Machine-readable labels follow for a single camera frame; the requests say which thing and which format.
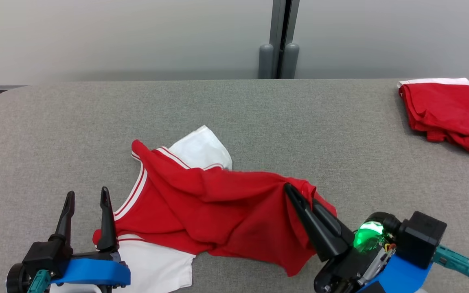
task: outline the red fabric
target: red fabric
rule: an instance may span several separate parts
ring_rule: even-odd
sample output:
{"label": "red fabric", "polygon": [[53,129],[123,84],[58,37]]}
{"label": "red fabric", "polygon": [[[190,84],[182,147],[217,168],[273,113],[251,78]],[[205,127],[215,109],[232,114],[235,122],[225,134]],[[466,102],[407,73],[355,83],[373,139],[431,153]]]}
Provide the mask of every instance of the red fabric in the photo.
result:
{"label": "red fabric", "polygon": [[409,125],[426,131],[427,140],[448,140],[469,152],[469,85],[413,83],[402,85]]}
{"label": "red fabric", "polygon": [[[128,213],[116,221],[117,234],[190,254],[237,256],[276,263],[296,275],[315,254],[294,207],[283,191],[294,185],[333,215],[335,208],[306,180],[268,172],[184,169],[158,150],[134,141],[149,176]],[[101,236],[97,230],[96,244]]]}

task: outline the teal connector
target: teal connector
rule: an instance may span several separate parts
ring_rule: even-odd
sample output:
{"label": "teal connector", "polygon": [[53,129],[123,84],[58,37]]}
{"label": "teal connector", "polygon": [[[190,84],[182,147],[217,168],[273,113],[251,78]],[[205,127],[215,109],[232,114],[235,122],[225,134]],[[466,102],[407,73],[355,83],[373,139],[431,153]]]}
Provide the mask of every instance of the teal connector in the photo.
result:
{"label": "teal connector", "polygon": [[469,258],[454,252],[446,246],[439,245],[437,247],[432,261],[447,269],[458,271],[469,278]]}
{"label": "teal connector", "polygon": [[46,269],[40,269],[28,288],[28,293],[44,293],[51,280],[50,273]]}

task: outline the gray fabric surface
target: gray fabric surface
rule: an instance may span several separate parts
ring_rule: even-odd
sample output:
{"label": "gray fabric surface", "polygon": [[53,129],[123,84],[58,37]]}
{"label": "gray fabric surface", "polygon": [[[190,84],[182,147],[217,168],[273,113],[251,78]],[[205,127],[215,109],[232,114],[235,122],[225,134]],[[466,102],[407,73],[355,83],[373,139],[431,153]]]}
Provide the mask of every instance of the gray fabric surface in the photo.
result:
{"label": "gray fabric surface", "polygon": [[[99,192],[120,206],[138,175],[130,144],[170,146],[206,124],[238,170],[307,178],[356,228],[374,211],[448,223],[443,244],[469,256],[469,154],[429,143],[406,123],[396,80],[92,82],[0,95],[0,292],[10,266],[53,232],[76,192],[72,246],[93,249]],[[202,254],[186,293],[312,292],[322,264],[298,276],[267,263]],[[430,293],[469,291],[439,266]]]}

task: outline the green light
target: green light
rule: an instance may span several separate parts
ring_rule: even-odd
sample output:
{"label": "green light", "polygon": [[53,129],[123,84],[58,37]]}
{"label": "green light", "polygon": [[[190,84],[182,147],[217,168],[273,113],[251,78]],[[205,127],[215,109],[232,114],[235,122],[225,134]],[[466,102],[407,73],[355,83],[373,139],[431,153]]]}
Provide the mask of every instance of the green light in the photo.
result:
{"label": "green light", "polygon": [[376,221],[363,223],[354,236],[354,248],[364,251],[376,247],[383,239],[383,225]]}

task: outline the white fabric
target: white fabric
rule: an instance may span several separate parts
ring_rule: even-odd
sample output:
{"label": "white fabric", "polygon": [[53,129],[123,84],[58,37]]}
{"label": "white fabric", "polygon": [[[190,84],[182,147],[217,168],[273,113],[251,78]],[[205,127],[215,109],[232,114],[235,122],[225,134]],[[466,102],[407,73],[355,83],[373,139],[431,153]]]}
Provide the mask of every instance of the white fabric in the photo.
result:
{"label": "white fabric", "polygon": [[412,83],[440,83],[442,85],[469,85],[467,78],[421,78],[398,82],[398,88]]}
{"label": "white fabric", "polygon": [[[232,168],[229,152],[207,126],[202,126],[173,144],[169,149],[158,148],[184,168]],[[140,174],[124,204],[114,213],[115,220],[123,217],[138,199],[147,181],[147,171],[141,164]],[[136,235],[119,236],[119,254],[131,271],[131,285],[114,289],[118,293],[167,293],[189,287],[193,276],[191,263],[196,257],[173,248],[147,243]],[[95,285],[52,285],[51,293],[95,293]]]}

